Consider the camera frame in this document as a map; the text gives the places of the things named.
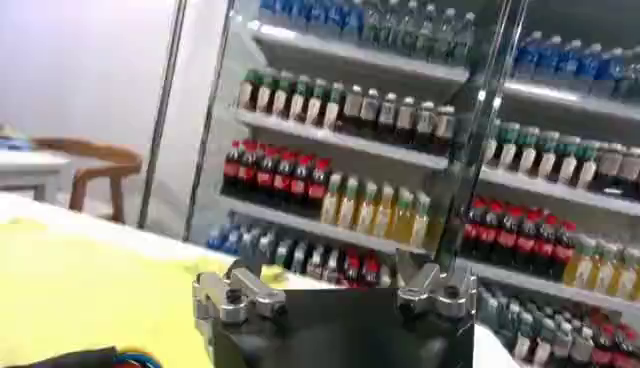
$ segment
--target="plastic bottle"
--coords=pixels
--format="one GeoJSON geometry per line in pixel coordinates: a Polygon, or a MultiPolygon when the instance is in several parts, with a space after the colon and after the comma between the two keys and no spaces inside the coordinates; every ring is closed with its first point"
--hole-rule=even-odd
{"type": "Polygon", "coordinates": [[[514,77],[531,79],[538,62],[538,47],[542,42],[542,32],[534,31],[518,47],[514,62],[514,77]]]}
{"type": "Polygon", "coordinates": [[[394,190],[391,185],[384,183],[382,186],[382,196],[380,204],[376,209],[376,216],[373,220],[372,235],[377,237],[385,237],[391,228],[391,220],[393,216],[393,197],[394,190]]]}
{"type": "Polygon", "coordinates": [[[406,244],[411,240],[413,230],[413,193],[406,188],[400,188],[398,204],[391,221],[389,237],[398,243],[406,244]]]}

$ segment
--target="bottle label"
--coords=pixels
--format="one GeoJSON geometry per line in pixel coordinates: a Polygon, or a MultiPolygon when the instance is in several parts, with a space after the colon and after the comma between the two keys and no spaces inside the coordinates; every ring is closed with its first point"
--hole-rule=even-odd
{"type": "Polygon", "coordinates": [[[358,215],[358,225],[356,231],[366,234],[369,232],[371,221],[373,221],[374,207],[367,204],[363,204],[360,208],[360,214],[358,215]]]}
{"type": "Polygon", "coordinates": [[[633,285],[636,283],[636,278],[637,274],[633,270],[623,271],[622,275],[620,275],[616,296],[618,298],[629,299],[631,297],[633,285]]]}
{"type": "Polygon", "coordinates": [[[416,221],[413,224],[413,230],[411,231],[411,240],[409,240],[409,245],[416,248],[421,247],[424,237],[427,235],[428,226],[428,217],[416,217],[416,221]]]}
{"type": "Polygon", "coordinates": [[[304,107],[304,96],[295,94],[291,99],[291,111],[289,111],[289,119],[302,121],[304,115],[302,108],[304,107]]]}
{"type": "Polygon", "coordinates": [[[598,280],[596,281],[595,291],[598,293],[606,293],[607,288],[609,287],[609,283],[611,283],[611,278],[613,277],[613,266],[610,264],[606,264],[600,268],[600,272],[598,273],[598,280]]]}
{"type": "Polygon", "coordinates": [[[320,114],[321,105],[322,100],[319,98],[313,97],[311,100],[309,100],[309,109],[307,110],[307,124],[318,124],[318,115],[320,114]]]}
{"type": "Polygon", "coordinates": [[[238,106],[242,109],[251,108],[251,92],[253,85],[249,82],[242,82],[240,93],[238,94],[238,106]]]}
{"type": "Polygon", "coordinates": [[[271,88],[268,87],[260,87],[258,90],[258,103],[256,105],[256,110],[260,112],[267,112],[267,108],[269,107],[269,98],[271,97],[271,88]]]}
{"type": "Polygon", "coordinates": [[[536,158],[536,150],[529,147],[524,150],[522,153],[522,158],[520,159],[520,166],[518,167],[519,173],[527,173],[529,169],[531,169],[531,165],[533,165],[533,160],[536,158]]]}
{"type": "Polygon", "coordinates": [[[322,213],[320,215],[320,222],[323,224],[333,224],[336,220],[336,205],[338,200],[334,196],[327,196],[322,203],[322,213]]]}
{"type": "Polygon", "coordinates": [[[379,208],[376,222],[373,225],[373,235],[383,237],[389,227],[389,219],[391,219],[391,210],[379,208]]]}
{"type": "Polygon", "coordinates": [[[324,127],[329,130],[335,130],[336,120],[338,119],[338,111],[340,107],[338,104],[330,102],[327,104],[327,111],[324,114],[324,127]]]}
{"type": "Polygon", "coordinates": [[[591,259],[585,258],[580,261],[578,264],[578,270],[576,271],[576,284],[575,286],[578,288],[586,288],[587,287],[587,279],[589,278],[589,273],[591,273],[591,259]]]}

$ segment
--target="red bottle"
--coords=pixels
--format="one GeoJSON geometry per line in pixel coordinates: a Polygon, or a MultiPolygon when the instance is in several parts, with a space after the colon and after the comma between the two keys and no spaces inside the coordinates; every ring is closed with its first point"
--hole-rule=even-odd
{"type": "Polygon", "coordinates": [[[222,179],[222,193],[235,194],[238,187],[238,171],[242,160],[242,148],[239,141],[231,143],[231,150],[224,159],[224,177],[222,179]]]}
{"type": "Polygon", "coordinates": [[[293,169],[296,167],[296,154],[285,151],[280,158],[280,163],[273,177],[273,194],[274,198],[285,205],[290,201],[291,180],[293,169]]]}
{"type": "Polygon", "coordinates": [[[562,280],[564,269],[573,257],[573,234],[576,231],[576,224],[570,221],[563,221],[556,229],[556,241],[553,248],[551,277],[556,280],[562,280]]]}
{"type": "Polygon", "coordinates": [[[331,176],[331,160],[327,158],[321,158],[316,160],[316,167],[311,173],[311,180],[309,183],[309,210],[312,214],[317,215],[322,209],[322,201],[324,195],[327,193],[327,186],[329,185],[329,177],[331,176]]]}
{"type": "Polygon", "coordinates": [[[238,169],[238,188],[243,196],[251,197],[255,194],[256,187],[256,173],[258,171],[256,150],[258,145],[249,140],[242,144],[244,145],[244,155],[238,169]]]}

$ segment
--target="water bottle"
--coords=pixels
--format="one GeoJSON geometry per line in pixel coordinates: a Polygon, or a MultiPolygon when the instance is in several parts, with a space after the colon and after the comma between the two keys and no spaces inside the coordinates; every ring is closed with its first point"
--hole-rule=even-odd
{"type": "Polygon", "coordinates": [[[400,26],[400,0],[389,0],[382,22],[380,23],[380,47],[395,49],[398,44],[400,26]]]}
{"type": "Polygon", "coordinates": [[[462,23],[460,23],[460,27],[458,27],[454,34],[453,38],[455,43],[451,62],[455,65],[466,64],[467,55],[469,54],[469,49],[473,44],[473,37],[475,35],[475,26],[473,24],[475,19],[475,14],[467,13],[462,23]]]}
{"type": "Polygon", "coordinates": [[[428,4],[424,12],[424,20],[420,31],[418,31],[418,39],[416,40],[416,51],[414,56],[421,60],[430,60],[433,56],[436,38],[435,38],[435,21],[438,14],[436,6],[428,4]]]}
{"type": "Polygon", "coordinates": [[[456,10],[449,8],[445,10],[444,16],[436,31],[436,47],[434,57],[448,62],[453,49],[453,31],[456,27],[456,10]]]}
{"type": "Polygon", "coordinates": [[[578,63],[574,89],[584,93],[591,91],[591,85],[596,77],[600,60],[602,59],[601,52],[602,46],[599,43],[594,43],[584,52],[578,63]]]}
{"type": "Polygon", "coordinates": [[[624,58],[622,49],[615,49],[602,55],[602,61],[591,86],[591,94],[599,97],[612,97],[616,81],[622,78],[624,58]]]}
{"type": "Polygon", "coordinates": [[[380,46],[380,23],[382,21],[382,8],[380,0],[366,0],[364,6],[364,27],[361,41],[367,46],[380,46]]]}
{"type": "Polygon", "coordinates": [[[538,62],[538,48],[542,42],[542,32],[534,31],[524,40],[513,64],[513,76],[518,79],[531,79],[538,62]]]}
{"type": "Polygon", "coordinates": [[[418,1],[409,0],[408,9],[400,22],[398,51],[403,55],[413,55],[418,39],[418,1]]]}
{"type": "Polygon", "coordinates": [[[364,28],[364,9],[362,0],[351,0],[351,4],[345,7],[342,39],[350,42],[358,42],[362,37],[364,28]]]}
{"type": "Polygon", "coordinates": [[[545,83],[553,83],[556,78],[556,68],[560,57],[562,38],[554,35],[538,50],[538,62],[533,73],[533,79],[545,83]]]}

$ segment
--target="beverage refrigerator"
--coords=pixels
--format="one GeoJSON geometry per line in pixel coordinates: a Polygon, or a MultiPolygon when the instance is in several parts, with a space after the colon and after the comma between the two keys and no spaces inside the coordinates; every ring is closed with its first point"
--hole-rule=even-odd
{"type": "Polygon", "coordinates": [[[186,236],[348,286],[398,283],[400,250],[558,334],[638,324],[639,11],[230,0],[186,236]]]}

